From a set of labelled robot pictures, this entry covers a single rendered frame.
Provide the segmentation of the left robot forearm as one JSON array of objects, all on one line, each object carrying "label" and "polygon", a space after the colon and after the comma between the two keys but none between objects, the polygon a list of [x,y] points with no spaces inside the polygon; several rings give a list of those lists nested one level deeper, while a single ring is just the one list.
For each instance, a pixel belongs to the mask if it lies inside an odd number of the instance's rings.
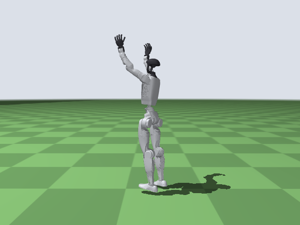
[{"label": "left robot forearm", "polygon": [[123,48],[119,48],[119,56],[121,57],[121,60],[123,61],[124,65],[127,65],[129,68],[133,67],[133,64],[129,61],[129,59],[125,55]]}]

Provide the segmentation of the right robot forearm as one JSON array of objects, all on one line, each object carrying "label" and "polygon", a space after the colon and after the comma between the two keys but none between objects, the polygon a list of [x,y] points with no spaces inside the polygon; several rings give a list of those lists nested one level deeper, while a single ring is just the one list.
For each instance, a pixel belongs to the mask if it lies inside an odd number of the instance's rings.
[{"label": "right robot forearm", "polygon": [[[148,59],[147,59],[147,56],[144,56],[143,59],[144,59],[144,65],[146,66],[146,69],[147,69],[147,63],[146,63],[146,61],[148,60]],[[149,70],[150,70],[150,69],[151,69],[151,66],[149,66]]]}]

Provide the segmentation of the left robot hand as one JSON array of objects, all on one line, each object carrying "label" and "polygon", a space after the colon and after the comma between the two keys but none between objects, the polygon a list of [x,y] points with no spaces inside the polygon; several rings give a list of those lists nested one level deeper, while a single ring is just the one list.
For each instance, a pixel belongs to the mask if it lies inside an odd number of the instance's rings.
[{"label": "left robot hand", "polygon": [[[119,36],[119,39],[118,39],[118,36]],[[118,49],[119,49],[119,48],[123,48],[123,51],[125,52],[124,47],[123,47],[123,45],[124,45],[123,42],[124,42],[124,40],[125,40],[125,37],[124,37],[124,39],[122,40],[122,34],[121,34],[121,36],[120,36],[120,34],[119,34],[118,36],[114,37],[114,38],[115,38],[115,41],[116,41],[116,45],[118,46]],[[116,38],[117,38],[117,40],[116,40]]]}]

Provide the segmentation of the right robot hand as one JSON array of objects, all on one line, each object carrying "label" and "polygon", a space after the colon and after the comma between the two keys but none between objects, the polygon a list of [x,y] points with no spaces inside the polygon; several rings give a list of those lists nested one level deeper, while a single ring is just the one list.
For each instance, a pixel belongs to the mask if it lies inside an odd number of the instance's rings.
[{"label": "right robot hand", "polygon": [[144,56],[147,56],[147,59],[149,60],[149,57],[150,57],[149,54],[150,54],[150,52],[152,50],[152,46],[150,46],[150,43],[149,44],[147,43],[146,46],[145,45],[144,45],[144,47],[145,47],[145,55]]}]

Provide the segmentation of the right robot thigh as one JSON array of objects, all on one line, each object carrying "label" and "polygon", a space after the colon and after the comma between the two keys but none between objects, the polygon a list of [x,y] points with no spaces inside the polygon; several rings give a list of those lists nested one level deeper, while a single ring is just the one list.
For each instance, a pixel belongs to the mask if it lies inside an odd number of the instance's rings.
[{"label": "right robot thigh", "polygon": [[163,124],[163,120],[159,118],[157,124],[151,125],[150,127],[150,137],[153,149],[155,151],[155,156],[160,157],[163,155],[163,149],[160,147],[160,129]]}]

